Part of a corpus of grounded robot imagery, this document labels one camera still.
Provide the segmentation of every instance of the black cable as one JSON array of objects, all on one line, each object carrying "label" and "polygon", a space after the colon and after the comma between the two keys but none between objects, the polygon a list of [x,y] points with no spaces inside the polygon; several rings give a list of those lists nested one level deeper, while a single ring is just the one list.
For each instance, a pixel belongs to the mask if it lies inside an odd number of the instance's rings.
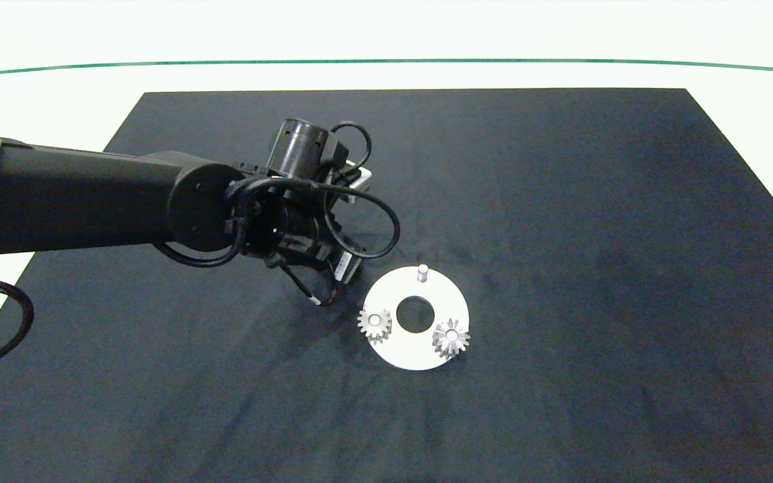
[{"label": "black cable", "polygon": [[[381,199],[377,198],[377,196],[369,195],[369,193],[355,190],[355,189],[347,189],[347,187],[344,186],[335,186],[334,184],[324,184],[324,183],[316,183],[315,181],[310,180],[295,180],[294,178],[260,178],[260,180],[252,181],[252,183],[247,184],[244,189],[240,192],[240,197],[238,199],[238,203],[245,202],[246,199],[249,199],[252,193],[258,192],[263,189],[270,189],[271,187],[284,187],[285,189],[295,189],[298,191],[303,192],[310,192],[310,193],[318,193],[318,192],[326,192],[326,193],[341,193],[342,195],[352,195],[356,196],[358,198],[366,199],[366,201],[370,201],[378,206],[378,208],[381,208],[381,210],[386,213],[386,216],[390,217],[390,220],[393,222],[393,238],[390,239],[389,244],[386,245],[383,250],[374,252],[374,253],[367,253],[367,252],[360,252],[357,250],[354,250],[352,247],[348,246],[344,240],[342,239],[342,236],[338,233],[336,230],[336,227],[333,225],[332,221],[330,220],[330,216],[325,213],[324,215],[324,221],[325,225],[328,231],[330,231],[330,235],[335,239],[338,245],[340,247],[344,248],[345,251],[347,251],[349,254],[352,254],[353,256],[362,258],[362,259],[376,259],[379,257],[383,257],[386,254],[388,254],[399,242],[399,236],[401,233],[401,224],[399,223],[399,216],[396,215],[395,211],[393,211],[393,208],[390,208],[387,203],[384,201],[381,201]],[[323,199],[324,205],[326,205],[326,197]]]},{"label": "black cable", "polygon": [[330,277],[331,279],[331,292],[330,297],[326,300],[321,300],[318,297],[315,296],[312,290],[309,290],[309,287],[306,287],[306,284],[303,284],[303,281],[301,281],[300,278],[297,277],[297,275],[294,275],[294,272],[291,272],[291,267],[283,264],[280,265],[279,268],[282,268],[282,271],[285,272],[289,278],[294,282],[295,285],[297,285],[297,288],[300,288],[300,291],[303,292],[304,296],[307,297],[307,299],[311,300],[314,305],[318,305],[320,307],[328,307],[332,305],[332,303],[335,301],[336,296],[338,294],[338,290],[340,287],[338,286],[338,282],[334,277]]},{"label": "black cable", "polygon": [[332,126],[330,128],[330,132],[336,132],[339,129],[343,127],[353,127],[357,129],[362,134],[362,137],[366,140],[366,153],[363,155],[362,159],[354,164],[354,167],[351,169],[348,169],[344,172],[344,174],[350,173],[355,169],[359,169],[362,167],[363,164],[365,164],[368,161],[368,157],[372,155],[372,137],[368,135],[368,131],[366,131],[365,127],[362,127],[361,125],[358,125],[358,123],[351,122],[351,121],[342,121],[340,123],[337,123],[337,125]]},{"label": "black cable", "polygon": [[187,266],[195,266],[197,268],[213,268],[215,266],[225,265],[229,261],[233,260],[233,258],[240,253],[240,250],[243,250],[243,244],[246,238],[246,224],[248,224],[248,220],[246,219],[247,208],[248,205],[243,207],[244,217],[234,217],[234,240],[231,244],[231,248],[228,248],[228,251],[222,256],[213,259],[197,259],[194,257],[185,256],[181,252],[175,250],[172,247],[169,247],[168,244],[164,244],[163,242],[159,242],[159,244],[153,245],[157,250],[160,250],[160,253],[164,254],[164,256],[168,256],[170,259]]},{"label": "black cable", "polygon": [[34,306],[32,300],[28,298],[28,295],[19,288],[14,287],[12,284],[6,284],[6,282],[0,281],[0,293],[6,294],[13,300],[19,303],[19,307],[22,309],[22,322],[19,324],[19,329],[13,334],[13,337],[0,348],[0,359],[5,354],[11,352],[12,349],[19,345],[25,335],[28,334],[30,328],[32,328],[32,321],[34,320]]}]

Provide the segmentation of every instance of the black mat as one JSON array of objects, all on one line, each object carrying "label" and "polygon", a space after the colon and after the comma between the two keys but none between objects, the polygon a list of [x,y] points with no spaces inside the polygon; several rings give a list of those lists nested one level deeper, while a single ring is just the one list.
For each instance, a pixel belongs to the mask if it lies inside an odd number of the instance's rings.
[{"label": "black mat", "polygon": [[[330,309],[258,260],[37,254],[0,481],[773,481],[773,199],[686,91],[148,94],[107,150],[259,162],[286,117],[367,126],[399,247]],[[414,373],[354,318],[420,262],[472,346]]]}]

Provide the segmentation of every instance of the white floor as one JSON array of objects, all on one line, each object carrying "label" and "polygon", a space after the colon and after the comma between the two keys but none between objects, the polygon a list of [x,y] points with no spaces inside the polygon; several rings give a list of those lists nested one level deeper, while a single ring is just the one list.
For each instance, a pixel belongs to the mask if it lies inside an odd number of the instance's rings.
[{"label": "white floor", "polygon": [[[360,58],[603,58],[773,67],[773,2],[0,2],[0,70]],[[321,63],[0,73],[0,136],[102,150],[140,95],[152,91],[549,87],[686,88],[773,195],[773,71],[747,68]],[[17,282],[30,259],[0,256],[0,279]]]}]

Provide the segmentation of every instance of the white disc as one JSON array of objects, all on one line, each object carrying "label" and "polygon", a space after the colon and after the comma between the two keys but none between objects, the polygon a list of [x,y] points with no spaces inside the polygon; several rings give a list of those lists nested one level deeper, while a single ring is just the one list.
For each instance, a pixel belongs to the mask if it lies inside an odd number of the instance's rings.
[{"label": "white disc", "polygon": [[[426,300],[435,312],[435,320],[423,332],[407,331],[396,318],[399,303],[409,297]],[[369,343],[384,361],[401,369],[428,370],[449,360],[432,344],[438,323],[452,319],[463,330],[470,330],[470,312],[461,290],[441,272],[427,266],[403,266],[379,278],[368,291],[364,306],[369,313],[386,310],[393,316],[389,336],[383,341],[369,340]]]}]

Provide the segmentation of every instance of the gear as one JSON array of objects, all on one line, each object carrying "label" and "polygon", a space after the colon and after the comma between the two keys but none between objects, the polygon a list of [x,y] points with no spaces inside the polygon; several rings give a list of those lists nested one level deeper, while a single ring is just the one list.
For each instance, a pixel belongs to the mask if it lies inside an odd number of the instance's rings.
[{"label": "gear", "polygon": [[431,344],[435,346],[435,351],[439,352],[442,358],[453,358],[459,352],[467,350],[467,346],[470,345],[469,339],[470,334],[467,330],[461,327],[458,321],[449,319],[435,327]]},{"label": "gear", "polygon": [[389,315],[389,310],[369,312],[363,307],[356,320],[359,321],[356,326],[360,328],[360,332],[365,333],[373,342],[383,342],[393,330],[393,318]]}]

